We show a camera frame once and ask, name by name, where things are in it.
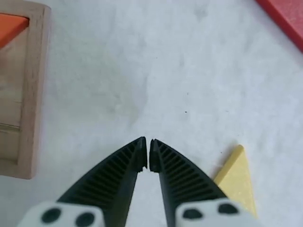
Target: red wooden piece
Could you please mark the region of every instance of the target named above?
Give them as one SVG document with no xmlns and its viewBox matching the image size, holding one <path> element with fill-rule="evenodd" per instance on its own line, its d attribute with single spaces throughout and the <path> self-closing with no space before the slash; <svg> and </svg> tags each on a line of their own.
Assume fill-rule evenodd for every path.
<svg viewBox="0 0 303 227">
<path fill-rule="evenodd" d="M 303 0 L 256 0 L 303 52 Z"/>
<path fill-rule="evenodd" d="M 24 17 L 0 14 L 0 49 L 28 27 Z"/>
</svg>

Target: orange block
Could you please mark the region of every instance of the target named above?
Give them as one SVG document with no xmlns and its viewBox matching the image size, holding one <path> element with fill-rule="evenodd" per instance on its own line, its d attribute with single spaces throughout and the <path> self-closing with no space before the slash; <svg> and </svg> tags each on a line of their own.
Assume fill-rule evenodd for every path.
<svg viewBox="0 0 303 227">
<path fill-rule="evenodd" d="M 0 49 L 24 31 L 28 24 L 28 18 L 0 14 Z"/>
</svg>

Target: wooden tray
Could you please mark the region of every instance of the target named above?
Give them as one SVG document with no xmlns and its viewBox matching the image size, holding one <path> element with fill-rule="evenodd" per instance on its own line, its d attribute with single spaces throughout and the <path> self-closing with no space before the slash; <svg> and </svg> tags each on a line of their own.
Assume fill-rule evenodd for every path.
<svg viewBox="0 0 303 227">
<path fill-rule="evenodd" d="M 0 175 L 29 179 L 36 171 L 50 12 L 38 3 L 0 0 L 0 14 L 29 20 L 0 47 Z"/>
</svg>

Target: white tablecloth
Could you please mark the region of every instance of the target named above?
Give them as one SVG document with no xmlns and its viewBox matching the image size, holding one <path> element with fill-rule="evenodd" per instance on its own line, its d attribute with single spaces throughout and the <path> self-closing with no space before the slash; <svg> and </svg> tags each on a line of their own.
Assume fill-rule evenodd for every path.
<svg viewBox="0 0 303 227">
<path fill-rule="evenodd" d="M 139 136 L 211 177 L 247 151 L 265 227 L 303 225 L 303 56 L 254 0 L 40 0 L 52 8 L 38 172 L 0 176 L 1 226 Z M 164 227 L 138 176 L 127 227 Z"/>
</svg>

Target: yellow triangle block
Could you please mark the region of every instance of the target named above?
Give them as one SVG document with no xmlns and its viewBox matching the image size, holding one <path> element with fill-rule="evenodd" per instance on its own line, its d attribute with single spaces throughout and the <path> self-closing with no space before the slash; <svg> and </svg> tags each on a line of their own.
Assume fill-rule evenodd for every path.
<svg viewBox="0 0 303 227">
<path fill-rule="evenodd" d="M 257 217 L 248 161 L 242 145 L 235 148 L 214 182 L 229 199 L 240 203 Z"/>
</svg>

